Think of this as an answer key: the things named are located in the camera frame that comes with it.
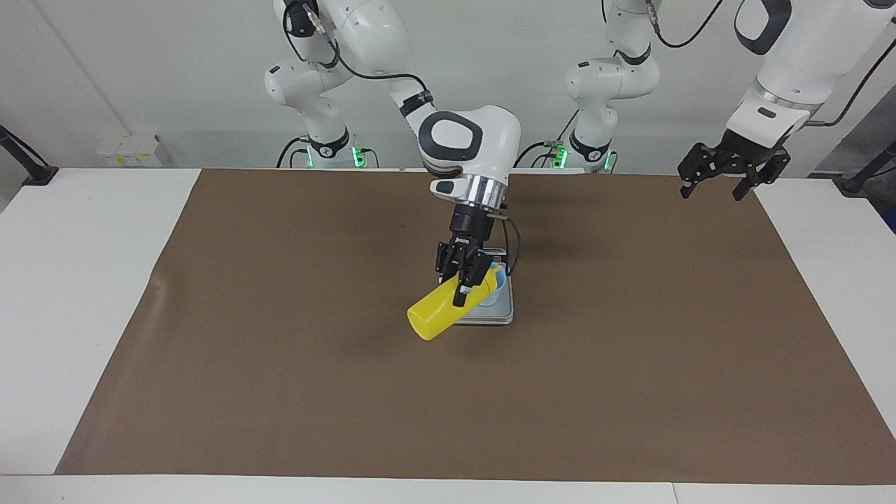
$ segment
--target black cable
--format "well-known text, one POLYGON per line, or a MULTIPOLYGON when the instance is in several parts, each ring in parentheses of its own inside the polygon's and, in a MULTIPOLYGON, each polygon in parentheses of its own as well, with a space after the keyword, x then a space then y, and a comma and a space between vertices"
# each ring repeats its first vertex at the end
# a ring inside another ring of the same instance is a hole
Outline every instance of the black cable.
POLYGON ((848 193, 858 193, 871 177, 880 177, 884 173, 889 173, 890 171, 888 169, 884 170, 883 167, 887 166, 890 161, 893 161, 893 158, 896 158, 896 141, 887 145, 883 152, 877 154, 856 175, 850 178, 843 178, 839 183, 840 188, 848 193))
POLYGON ((298 54, 298 49, 296 49, 296 45, 292 43, 292 37, 289 36, 289 28, 286 27, 286 21, 287 19, 289 19, 290 12, 295 5, 299 5, 298 1, 290 3, 286 6, 286 9, 283 10, 283 33, 286 35, 286 40, 287 42, 289 42, 289 46, 292 48, 292 52, 296 53, 296 57, 298 57, 299 61, 301 61, 302 63, 307 63, 308 60, 304 59, 302 55, 298 54))
POLYGON ((526 147, 525 149, 523 149, 522 154, 520 154, 516 158, 516 161, 513 162, 513 167, 516 168, 516 167, 520 166, 520 163, 522 162, 522 158, 526 157, 526 154, 532 152, 532 149, 538 149, 539 147, 545 147, 545 143, 544 142, 535 142, 532 145, 530 145, 529 147, 526 147))
MULTIPOLYGON (((547 160, 549 160, 551 158, 551 154, 550 153, 541 154, 540 156, 535 158, 535 160, 532 162, 532 166, 530 166, 530 168, 535 168, 535 163, 537 163, 538 160, 540 160, 541 158, 544 158, 545 162, 547 162, 547 160)), ((543 163, 541 163, 541 168, 544 168, 544 167, 545 167, 545 163, 543 162, 543 163)))
POLYGON ((507 257, 507 276, 510 276, 512 273, 510 271, 510 234, 507 232, 507 221, 504 219, 501 220, 501 229, 504 230, 504 253, 507 257))
POLYGON ((320 64, 322 67, 326 68, 327 70, 336 68, 336 65, 339 64, 338 55, 342 52, 342 49, 340 49, 340 47, 339 47, 339 41, 336 39, 333 39, 333 42, 336 45, 336 56, 334 56, 333 59, 330 60, 330 63, 321 63, 320 64))
POLYGON ((507 276, 510 276, 516 271, 516 265, 519 264, 520 255, 522 255, 522 234, 520 233, 520 228, 517 227, 516 222, 514 222, 513 219, 507 217, 506 221, 513 227, 513 233, 516 235, 516 250, 513 254, 513 264, 507 266, 507 276))
POLYGON ((31 155, 34 156, 35 158, 37 158, 38 161, 40 161, 41 163, 43 163, 44 166, 47 166, 47 167, 49 166, 49 163, 48 163, 46 160, 44 160, 44 158, 43 158, 40 154, 38 154, 37 151, 35 151, 34 149, 32 149, 31 146, 28 145, 27 142, 25 142, 24 140, 22 140, 21 138, 19 138, 18 136, 16 136, 15 133, 13 133, 12 131, 10 131, 10 130, 7 129, 7 130, 6 130, 6 134, 9 135, 9 137, 12 138, 17 144, 19 144, 19 146, 20 146, 22 149, 24 149, 24 150, 30 152, 31 155))
POLYGON ((290 168, 293 168, 293 166, 292 166, 292 159, 295 158, 295 157, 296 157, 296 154, 298 154, 298 153, 300 153, 300 152, 302 152, 303 154, 308 154, 308 150, 307 150, 307 149, 298 149, 298 150, 296 150, 296 151, 293 151, 293 153, 291 153, 291 154, 289 155, 289 167, 290 167, 290 168))
MULTIPOLYGON (((719 10, 719 7, 722 6, 722 2, 724 2, 724 1, 725 0, 719 0, 718 2, 716 2, 715 6, 712 7, 712 10, 710 11, 710 14, 708 16, 706 16, 705 20, 703 20, 703 23, 700 25, 700 28, 698 28, 697 31, 695 31, 694 34, 691 35, 691 37, 688 40, 685 40, 684 42, 682 42, 680 44, 673 44, 663 37, 663 34, 659 32, 659 20, 656 20, 654 22, 654 20, 651 19, 651 23, 653 24, 653 31, 656 32, 657 38, 659 39, 659 41, 662 42, 663 45, 666 46, 667 48, 673 48, 673 49, 683 48, 684 46, 693 42, 700 35, 700 33, 703 32, 703 29, 706 28, 706 25, 710 23, 712 16, 716 15, 716 11, 719 10)), ((650 8, 653 9, 653 12, 655 13, 656 8, 653 6, 653 2, 651 0, 647 0, 647 3, 650 6, 650 8)))
POLYGON ((874 71, 877 70, 877 67, 880 66, 881 63, 884 61, 884 59, 886 59, 886 57, 890 54, 890 52, 893 51, 894 46, 896 46, 896 39, 893 39, 893 41, 890 42, 890 45, 887 47, 886 50, 884 50, 883 54, 881 54, 881 56, 877 58, 877 61, 875 61, 874 64, 871 65, 871 68, 868 70, 868 73, 865 74, 865 77, 862 78, 862 82, 860 82, 858 84, 858 87, 856 88, 855 91, 853 91, 852 96, 849 98, 849 101, 847 101, 846 107, 843 108, 843 110, 840 112, 840 114, 837 116, 836 119, 832 120, 830 123, 825 123, 825 122, 821 122, 821 121, 809 121, 806 123, 806 126, 815 126, 815 127, 836 126, 846 116, 846 113, 849 112, 849 108, 851 108, 853 102, 856 101, 858 94, 862 91, 862 88, 865 87, 865 84, 868 82, 868 79, 871 78, 871 75, 874 74, 874 71))
POLYGON ((280 165, 283 164, 283 159, 286 158, 286 153, 289 151, 289 147, 295 145, 296 142, 301 142, 303 138, 304 137, 302 136, 297 136, 290 140, 289 143, 286 144, 286 147, 283 147, 283 152, 280 153, 280 157, 277 159, 277 168, 280 168, 280 165))
POLYGON ((563 140, 563 135, 566 135, 566 130, 569 129, 569 126, 571 126, 573 124, 573 121, 579 115, 580 111, 581 111, 580 109, 576 109, 575 112, 573 112, 573 116, 570 117, 568 121, 566 121, 566 126, 564 126, 563 131, 560 132, 560 135, 557 136, 558 142, 563 140))
POLYGON ((372 152, 374 154, 374 159, 376 160, 376 167, 380 167, 380 156, 376 154, 376 151, 373 149, 361 149, 361 152, 372 152))
POLYGON ((414 74, 386 74, 386 75, 361 74, 358 71, 356 71, 354 68, 349 66, 349 64, 346 63, 344 59, 342 59, 342 54, 339 51, 339 48, 336 47, 336 45, 334 45, 332 43, 332 41, 327 40, 327 44, 330 44, 330 48, 332 48, 335 58, 340 63, 342 63, 342 66, 345 66, 345 69, 348 70, 352 75, 355 75, 356 77, 360 77, 362 79, 367 79, 368 81, 384 81, 384 80, 389 80, 389 79, 413 79, 413 80, 417 81, 417 83, 420 84, 420 86, 423 88, 423 91, 429 91, 429 88, 427 88, 427 86, 423 82, 423 80, 421 80, 419 77, 417 77, 414 74))
POLYGON ((893 170, 895 170, 895 169, 896 169, 896 166, 894 166, 894 167, 892 167, 892 168, 885 169, 884 171, 879 171, 879 172, 875 173, 874 175, 872 175, 871 177, 868 177, 868 178, 880 177, 881 175, 886 175, 887 173, 890 173, 891 171, 893 171, 893 170))

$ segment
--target brown paper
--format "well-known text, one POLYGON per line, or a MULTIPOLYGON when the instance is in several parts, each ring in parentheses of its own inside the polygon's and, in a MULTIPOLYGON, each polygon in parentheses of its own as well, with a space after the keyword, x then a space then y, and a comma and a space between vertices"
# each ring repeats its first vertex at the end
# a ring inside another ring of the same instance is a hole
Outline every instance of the brown paper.
POLYGON ((513 176, 516 319, 425 343, 405 309, 452 210, 428 181, 204 171, 57 473, 896 483, 733 182, 513 176))

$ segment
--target white table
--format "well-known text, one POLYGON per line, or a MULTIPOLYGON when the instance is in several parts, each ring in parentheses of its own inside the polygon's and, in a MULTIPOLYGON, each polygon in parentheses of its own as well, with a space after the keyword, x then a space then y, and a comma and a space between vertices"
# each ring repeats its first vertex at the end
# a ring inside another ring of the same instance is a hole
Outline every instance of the white table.
MULTIPOLYGON (((64 169, 0 213, 0 474, 19 474, 0 476, 0 502, 896 502, 896 486, 46 475, 198 175, 64 169)), ((828 181, 782 179, 757 194, 896 432, 896 237, 828 181)))

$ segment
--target yellow bottle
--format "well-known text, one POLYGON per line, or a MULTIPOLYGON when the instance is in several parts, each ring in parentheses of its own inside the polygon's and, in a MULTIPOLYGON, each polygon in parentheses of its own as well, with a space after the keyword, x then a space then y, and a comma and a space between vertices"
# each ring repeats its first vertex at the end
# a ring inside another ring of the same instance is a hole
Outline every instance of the yellow bottle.
POLYGON ((454 292, 457 290, 457 275, 442 282, 425 298, 408 308, 410 326, 424 340, 432 340, 470 313, 489 294, 501 287, 503 282, 499 282, 497 277, 500 269, 501 266, 492 265, 482 284, 473 287, 470 294, 467 294, 467 302, 462 308, 456 307, 452 303, 454 292))

